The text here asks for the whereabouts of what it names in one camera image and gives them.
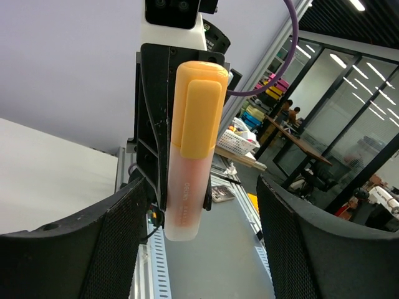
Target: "purple cable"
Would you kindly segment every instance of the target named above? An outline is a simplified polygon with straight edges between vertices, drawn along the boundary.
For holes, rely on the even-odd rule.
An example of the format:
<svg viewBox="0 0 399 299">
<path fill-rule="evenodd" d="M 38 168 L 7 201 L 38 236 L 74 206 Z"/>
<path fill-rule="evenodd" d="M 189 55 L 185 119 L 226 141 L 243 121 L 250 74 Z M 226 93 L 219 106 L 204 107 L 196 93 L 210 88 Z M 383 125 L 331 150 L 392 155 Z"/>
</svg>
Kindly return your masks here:
<svg viewBox="0 0 399 299">
<path fill-rule="evenodd" d="M 292 22 L 292 44 L 291 44 L 291 49 L 289 49 L 287 59 L 282 65 L 281 69 L 276 73 L 276 76 L 270 80 L 268 84 L 263 86 L 260 89 L 255 89 L 255 90 L 250 90 L 248 92 L 235 92 L 234 90 L 228 90 L 227 94 L 228 95 L 236 95 L 239 97 L 248 97 L 250 95 L 259 95 L 262 92 L 265 92 L 266 89 L 269 87 L 273 86 L 284 74 L 284 72 L 288 69 L 289 64 L 291 63 L 292 59 L 294 58 L 295 54 L 295 49 L 298 44 L 298 34 L 299 34 L 299 25 L 298 25 L 298 16 L 297 12 L 295 10 L 295 6 L 292 3 L 291 0 L 283 0 L 288 8 L 289 15 L 291 17 L 291 22 Z"/>
</svg>

